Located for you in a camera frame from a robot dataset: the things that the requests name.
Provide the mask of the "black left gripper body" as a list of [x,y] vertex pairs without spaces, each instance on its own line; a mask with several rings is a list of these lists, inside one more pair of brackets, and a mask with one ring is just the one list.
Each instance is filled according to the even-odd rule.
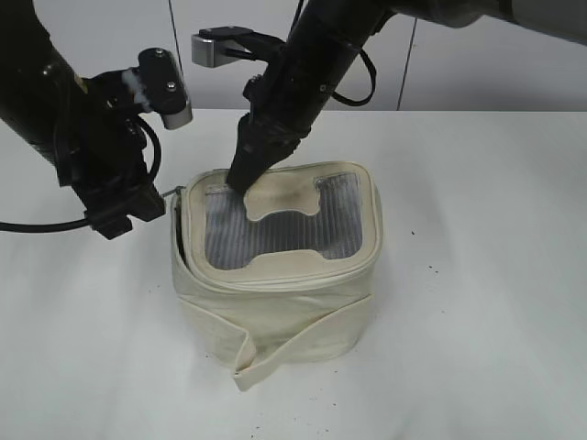
[[133,219],[165,213],[154,185],[161,143],[141,118],[134,70],[108,71],[79,82],[58,82],[57,174],[85,208],[84,220],[107,239],[131,231]]

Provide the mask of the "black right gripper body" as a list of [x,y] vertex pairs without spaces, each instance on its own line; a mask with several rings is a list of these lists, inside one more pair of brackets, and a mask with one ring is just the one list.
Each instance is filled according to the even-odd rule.
[[335,87],[332,60],[286,60],[267,66],[243,91],[249,111],[238,123],[237,156],[285,159],[306,138]]

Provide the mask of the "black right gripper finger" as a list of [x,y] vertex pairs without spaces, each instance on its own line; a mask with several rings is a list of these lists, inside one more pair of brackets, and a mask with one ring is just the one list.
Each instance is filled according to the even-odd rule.
[[258,140],[239,138],[227,174],[231,189],[249,189],[273,164],[273,146]]

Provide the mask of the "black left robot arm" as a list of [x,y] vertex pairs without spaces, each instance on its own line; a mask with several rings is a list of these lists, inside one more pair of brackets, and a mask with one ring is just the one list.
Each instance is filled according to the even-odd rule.
[[141,118],[121,71],[79,77],[53,46],[30,1],[1,4],[1,118],[83,203],[83,218],[4,222],[4,232],[49,234],[89,227],[107,239],[165,213],[154,180],[161,143]]

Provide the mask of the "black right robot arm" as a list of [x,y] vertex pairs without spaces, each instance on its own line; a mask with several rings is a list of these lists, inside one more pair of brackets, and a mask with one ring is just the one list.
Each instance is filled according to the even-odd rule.
[[266,61],[267,68],[243,92],[250,107],[238,121],[226,179],[232,190],[244,194],[272,165],[294,153],[367,40],[394,15],[448,28],[464,28],[488,16],[586,41],[583,1],[310,1],[286,41],[249,49],[250,57]]

